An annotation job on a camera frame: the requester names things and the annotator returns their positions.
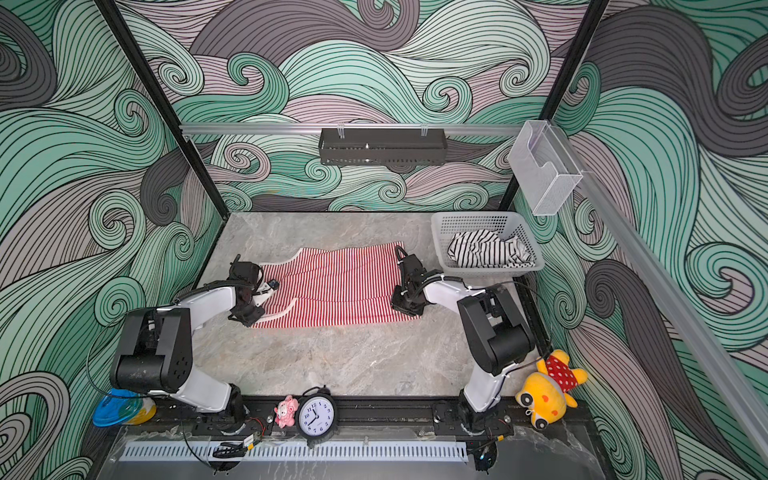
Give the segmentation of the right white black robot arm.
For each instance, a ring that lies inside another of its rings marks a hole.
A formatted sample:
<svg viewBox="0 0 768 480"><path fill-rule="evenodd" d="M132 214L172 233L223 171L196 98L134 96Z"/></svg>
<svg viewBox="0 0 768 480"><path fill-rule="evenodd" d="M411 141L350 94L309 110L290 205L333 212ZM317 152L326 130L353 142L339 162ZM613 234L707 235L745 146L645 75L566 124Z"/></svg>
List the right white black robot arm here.
<svg viewBox="0 0 768 480"><path fill-rule="evenodd" d="M535 337L503 285L470 287L460 277L427 270L400 245L394 254L400 281L391 296L393 310L417 317L439 306L461 320L474 365L459 393L459 415L466 429L475 430L500 402L507 375L535 349Z"/></svg>

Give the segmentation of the red white striped tank top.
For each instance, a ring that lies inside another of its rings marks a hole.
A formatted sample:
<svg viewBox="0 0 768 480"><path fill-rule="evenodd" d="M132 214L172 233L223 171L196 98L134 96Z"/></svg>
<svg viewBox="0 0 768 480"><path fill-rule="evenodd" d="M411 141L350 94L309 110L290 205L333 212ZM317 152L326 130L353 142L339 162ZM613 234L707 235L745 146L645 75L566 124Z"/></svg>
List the red white striped tank top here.
<svg viewBox="0 0 768 480"><path fill-rule="evenodd" d="M391 307L400 284L392 242L338 250L302 248L291 259L263 266L279 288L264 304L256 328L314 328L408 321Z"/></svg>

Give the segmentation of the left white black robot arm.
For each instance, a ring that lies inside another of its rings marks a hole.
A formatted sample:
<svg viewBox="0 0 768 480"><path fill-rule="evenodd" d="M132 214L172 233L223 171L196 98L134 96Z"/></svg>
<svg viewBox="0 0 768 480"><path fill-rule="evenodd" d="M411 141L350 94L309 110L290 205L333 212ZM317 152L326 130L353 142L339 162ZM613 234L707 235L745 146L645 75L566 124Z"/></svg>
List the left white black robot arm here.
<svg viewBox="0 0 768 480"><path fill-rule="evenodd" d="M194 366L193 334L223 314L244 327L254 326L279 288L280 283L268 279L264 268L236 257L225 280L207 283L169 305L126 313L110 372L111 386L146 396L168 396L199 413L244 418L239 388Z"/></svg>

